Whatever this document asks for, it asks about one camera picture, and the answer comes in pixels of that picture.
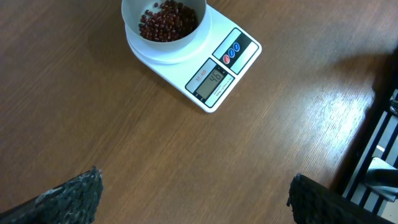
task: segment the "digital kitchen scale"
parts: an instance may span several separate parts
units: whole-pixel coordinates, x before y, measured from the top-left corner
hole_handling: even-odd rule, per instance
[[[207,5],[195,38],[173,52],[153,49],[126,25],[137,58],[208,113],[220,106],[261,53],[242,28]]]

